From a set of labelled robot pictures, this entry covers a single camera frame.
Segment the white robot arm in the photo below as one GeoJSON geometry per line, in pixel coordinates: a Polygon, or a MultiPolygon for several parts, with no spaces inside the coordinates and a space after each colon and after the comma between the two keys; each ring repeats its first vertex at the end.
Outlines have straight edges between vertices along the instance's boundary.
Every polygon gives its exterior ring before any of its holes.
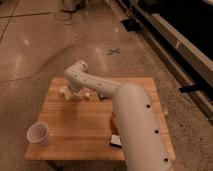
{"type": "Polygon", "coordinates": [[[174,171],[151,98],[139,84],[113,81],[87,73],[80,60],[64,71],[74,93],[83,87],[112,99],[117,129],[128,171],[174,171]]]}

